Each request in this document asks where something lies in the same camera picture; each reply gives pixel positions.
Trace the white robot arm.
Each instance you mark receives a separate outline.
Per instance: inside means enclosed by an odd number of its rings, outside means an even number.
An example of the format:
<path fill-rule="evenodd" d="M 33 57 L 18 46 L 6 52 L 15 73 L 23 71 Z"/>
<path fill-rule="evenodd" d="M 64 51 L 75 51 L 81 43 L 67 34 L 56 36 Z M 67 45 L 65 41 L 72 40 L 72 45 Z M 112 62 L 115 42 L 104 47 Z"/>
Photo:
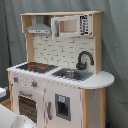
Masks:
<path fill-rule="evenodd" d="M 36 128 L 35 123 L 0 104 L 0 128 Z"/>

